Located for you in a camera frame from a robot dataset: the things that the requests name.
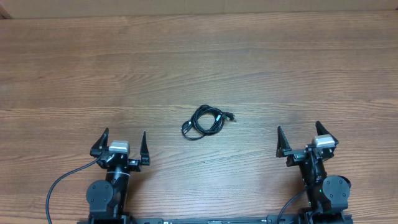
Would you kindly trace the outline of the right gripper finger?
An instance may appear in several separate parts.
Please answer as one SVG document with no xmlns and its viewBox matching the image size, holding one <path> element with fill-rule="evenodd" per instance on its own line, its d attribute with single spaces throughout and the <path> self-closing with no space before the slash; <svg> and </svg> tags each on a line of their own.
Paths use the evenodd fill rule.
<svg viewBox="0 0 398 224">
<path fill-rule="evenodd" d="M 277 149 L 276 157 L 287 157 L 292 148 L 282 130 L 281 126 L 277 127 Z"/>
<path fill-rule="evenodd" d="M 330 135 L 333 138 L 333 140 L 335 142 L 335 145 L 337 145 L 339 143 L 337 138 L 335 138 L 334 135 L 332 135 L 329 131 L 327 131 L 326 128 L 321 124 L 320 121 L 316 121 L 315 122 L 315 127 L 316 127 L 316 130 L 317 130 L 317 134 L 319 136 L 328 134 L 328 135 Z"/>
</svg>

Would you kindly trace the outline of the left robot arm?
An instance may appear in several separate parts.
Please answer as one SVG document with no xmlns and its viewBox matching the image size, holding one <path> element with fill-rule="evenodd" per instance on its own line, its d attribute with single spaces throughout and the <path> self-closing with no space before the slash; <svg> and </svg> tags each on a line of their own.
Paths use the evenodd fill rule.
<svg viewBox="0 0 398 224">
<path fill-rule="evenodd" d="M 90 149 L 90 156 L 106 170 L 106 177 L 93 182 L 86 191 L 86 200 L 90 206 L 88 223 L 132 224 L 136 219 L 124 208 L 131 172 L 139 172 L 142 166 L 150 164 L 146 135 L 142 136 L 140 159 L 129 157 L 128 141 L 114 140 L 108 144 L 108 137 L 109 129 L 105 129 Z"/>
</svg>

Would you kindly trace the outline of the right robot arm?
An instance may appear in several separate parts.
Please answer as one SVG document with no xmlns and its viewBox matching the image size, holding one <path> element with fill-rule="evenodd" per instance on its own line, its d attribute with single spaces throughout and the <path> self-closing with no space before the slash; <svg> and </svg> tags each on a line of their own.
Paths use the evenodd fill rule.
<svg viewBox="0 0 398 224">
<path fill-rule="evenodd" d="M 344 214 L 351 182 L 341 175 L 328 175 L 324 166 L 324 162 L 334 156 L 339 141 L 321 122 L 317 121 L 315 127 L 317 135 L 303 149 L 292 149 L 282 127 L 277 127 L 276 157 L 285 157 L 288 167 L 299 167 L 304 189 L 273 216 L 276 223 L 353 223 L 352 216 Z M 307 195 L 309 206 L 299 209 L 296 215 L 286 215 L 287 207 L 303 194 Z"/>
</svg>

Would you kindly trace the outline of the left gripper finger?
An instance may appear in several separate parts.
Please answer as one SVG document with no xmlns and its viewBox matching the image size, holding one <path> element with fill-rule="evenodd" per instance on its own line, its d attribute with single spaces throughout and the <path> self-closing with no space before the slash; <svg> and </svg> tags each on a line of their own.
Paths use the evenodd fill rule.
<svg viewBox="0 0 398 224">
<path fill-rule="evenodd" d="M 90 156 L 99 157 L 104 151 L 108 150 L 109 128 L 106 128 L 101 137 L 93 144 L 90 149 Z"/>
<path fill-rule="evenodd" d="M 140 148 L 140 164 L 142 166 L 149 166 L 150 165 L 150 155 L 149 155 L 149 150 L 147 147 L 147 141 L 146 141 L 146 132 L 143 132 L 142 136 L 142 141 L 141 141 L 141 148 Z"/>
</svg>

